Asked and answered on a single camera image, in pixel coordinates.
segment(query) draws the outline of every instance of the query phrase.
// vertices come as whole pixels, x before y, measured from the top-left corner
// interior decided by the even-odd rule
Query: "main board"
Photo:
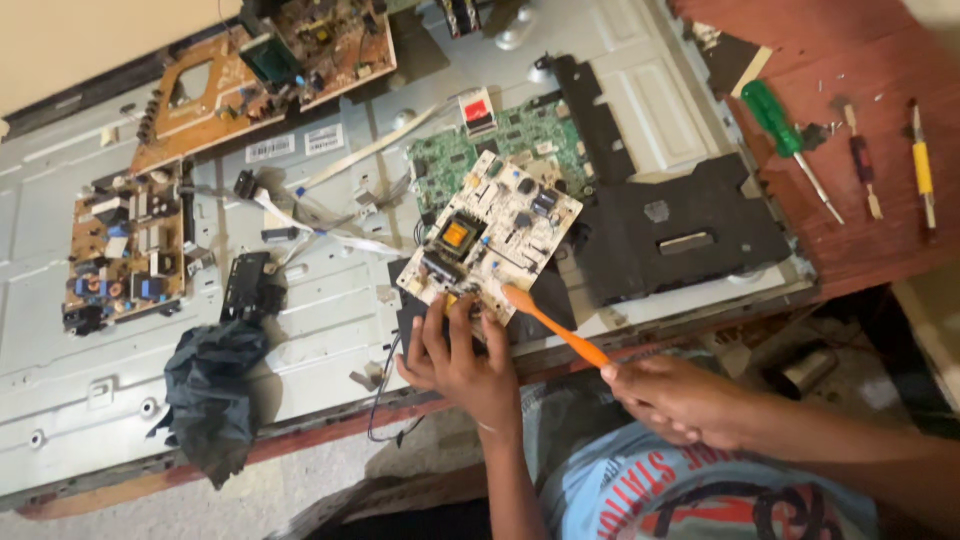
[[[574,199],[582,200],[593,192],[593,167],[560,93],[504,110],[496,117],[498,127],[491,133],[471,138],[460,127],[420,139],[407,150],[414,170],[422,173],[414,183],[421,214],[430,217],[443,211],[487,150],[506,156],[541,184]]]
[[[396,282],[431,304],[476,294],[506,325],[516,308],[503,283],[530,290],[583,204],[485,151]],[[473,333],[483,339],[479,318]]]
[[[381,2],[292,0],[176,55],[141,119],[144,174],[325,103],[396,69]],[[203,89],[191,95],[190,83]]]
[[[74,207],[63,327],[87,335],[173,307],[186,291],[180,180],[106,178]]]

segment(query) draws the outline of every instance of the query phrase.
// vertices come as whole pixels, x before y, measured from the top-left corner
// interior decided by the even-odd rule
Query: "wooden table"
[[[684,18],[773,49],[775,54],[761,77],[794,121],[841,121],[829,106],[838,94],[847,96],[857,108],[860,132],[870,143],[876,193],[885,219],[874,221],[870,216],[853,168],[849,130],[840,130],[807,155],[847,221],[841,226],[797,163],[777,157],[771,139],[746,107],[730,100],[760,166],[760,178],[769,183],[768,192],[779,201],[821,275],[822,290],[816,300],[902,280],[960,255],[960,182],[953,172],[960,170],[960,66],[900,0],[676,0],[675,10]],[[906,104],[912,98],[921,104],[933,169],[939,225],[933,242],[924,232],[912,140],[903,132],[909,122]],[[586,367],[582,360],[575,360],[529,374],[522,381],[547,380]],[[375,424],[385,426],[449,406],[445,400],[434,400],[385,408],[378,411]],[[333,426],[295,430],[260,441],[248,463],[363,432],[368,418],[368,412],[360,412]],[[74,497],[40,501],[20,512],[31,519],[78,515],[202,478],[193,467],[179,466]]]

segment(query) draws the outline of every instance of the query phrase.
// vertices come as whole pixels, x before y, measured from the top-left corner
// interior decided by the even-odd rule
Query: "white circuit board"
[[[474,293],[506,325],[516,308],[504,298],[501,285],[530,290],[583,209],[580,202],[551,187],[493,152],[484,152],[397,284],[428,305],[441,292],[451,293],[451,304],[456,297]],[[465,248],[461,255],[453,253],[447,240],[473,229],[480,233],[468,235],[468,246],[458,246]],[[483,339],[479,316],[473,319],[473,334]]]

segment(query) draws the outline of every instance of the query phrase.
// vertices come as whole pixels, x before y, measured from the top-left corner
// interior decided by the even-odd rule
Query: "hand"
[[[613,396],[669,443],[703,441],[739,450],[759,394],[674,356],[654,356],[601,370]]]
[[[480,425],[481,439],[522,441],[520,390],[510,358],[507,331],[489,311],[483,313],[483,333],[489,356],[473,353],[470,309],[476,298],[464,295],[450,308],[450,345],[444,339],[446,294],[414,319],[407,361],[396,356],[396,369],[407,382],[436,390],[465,410]]]

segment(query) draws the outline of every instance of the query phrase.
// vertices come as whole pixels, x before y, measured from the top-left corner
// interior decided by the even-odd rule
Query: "orange toothbrush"
[[[514,305],[520,311],[537,317],[537,320],[543,323],[548,329],[552,330],[556,335],[564,339],[578,355],[582,356],[586,361],[590,362],[594,366],[601,368],[610,363],[610,359],[607,358],[607,355],[603,353],[596,345],[586,341],[583,337],[573,333],[572,331],[567,330],[566,328],[555,323],[550,317],[547,317],[543,314],[542,311],[534,304],[534,299],[530,296],[529,292],[522,291],[513,285],[504,283],[501,287],[503,290],[503,295],[507,297],[507,301]]]

